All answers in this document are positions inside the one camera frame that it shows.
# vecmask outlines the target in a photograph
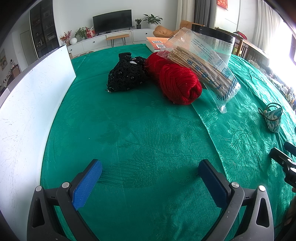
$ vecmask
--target plastic bag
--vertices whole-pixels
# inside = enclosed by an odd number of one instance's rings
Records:
[[[164,44],[158,55],[192,69],[206,86],[221,113],[240,90],[235,76],[216,52],[192,30],[182,28]]]

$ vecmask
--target white board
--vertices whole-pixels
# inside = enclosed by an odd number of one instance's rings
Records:
[[[0,108],[0,210],[21,241],[48,134],[75,77],[64,45],[18,75]]]

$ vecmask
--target television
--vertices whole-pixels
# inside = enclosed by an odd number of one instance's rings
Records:
[[[109,12],[93,17],[96,33],[132,27],[131,9]]]

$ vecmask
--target wooden stool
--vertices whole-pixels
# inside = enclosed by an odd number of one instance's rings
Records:
[[[112,36],[112,37],[106,38],[106,41],[111,40],[111,47],[113,48],[115,39],[121,38],[123,45],[126,45],[126,38],[128,38],[128,37],[129,37],[129,34],[117,35],[117,36]]]

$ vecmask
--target book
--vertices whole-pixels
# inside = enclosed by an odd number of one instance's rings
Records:
[[[152,53],[155,53],[158,52],[168,40],[168,38],[147,37],[146,46]]]

